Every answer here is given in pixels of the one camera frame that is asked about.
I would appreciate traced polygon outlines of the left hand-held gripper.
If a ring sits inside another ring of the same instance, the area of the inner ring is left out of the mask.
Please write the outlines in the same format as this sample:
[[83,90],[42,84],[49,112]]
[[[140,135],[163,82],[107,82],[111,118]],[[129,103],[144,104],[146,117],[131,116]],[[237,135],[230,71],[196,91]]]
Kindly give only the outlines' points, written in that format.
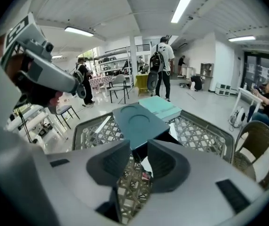
[[9,59],[15,54],[25,54],[33,59],[26,76],[22,71],[16,75],[14,85],[21,91],[21,96],[15,107],[26,104],[56,106],[63,92],[79,92],[78,79],[51,63],[53,48],[37,26],[32,13],[5,34],[0,59],[5,73]]

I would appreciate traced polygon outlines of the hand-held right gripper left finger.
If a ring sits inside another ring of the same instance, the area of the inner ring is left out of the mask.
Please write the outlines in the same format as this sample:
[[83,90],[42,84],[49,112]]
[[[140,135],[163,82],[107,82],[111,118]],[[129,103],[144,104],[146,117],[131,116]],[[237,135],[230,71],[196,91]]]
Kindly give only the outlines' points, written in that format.
[[122,215],[118,180],[131,154],[130,141],[118,140],[83,150],[47,155],[59,180],[77,199],[115,221]]

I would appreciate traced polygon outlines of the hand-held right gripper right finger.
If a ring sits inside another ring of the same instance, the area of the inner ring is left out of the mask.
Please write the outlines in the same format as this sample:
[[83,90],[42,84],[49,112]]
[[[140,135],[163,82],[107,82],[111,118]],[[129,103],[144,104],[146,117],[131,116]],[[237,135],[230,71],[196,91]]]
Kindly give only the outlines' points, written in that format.
[[149,140],[150,198],[135,223],[228,223],[263,189],[213,153]]

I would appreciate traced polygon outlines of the person's left hand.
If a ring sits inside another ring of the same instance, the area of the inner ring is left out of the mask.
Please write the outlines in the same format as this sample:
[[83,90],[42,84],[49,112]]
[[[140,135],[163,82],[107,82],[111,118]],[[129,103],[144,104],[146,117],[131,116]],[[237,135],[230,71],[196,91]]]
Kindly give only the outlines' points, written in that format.
[[7,64],[6,74],[10,80],[15,84],[17,79],[17,74],[19,71],[28,72],[32,64],[32,59],[25,54],[15,54],[12,56]]

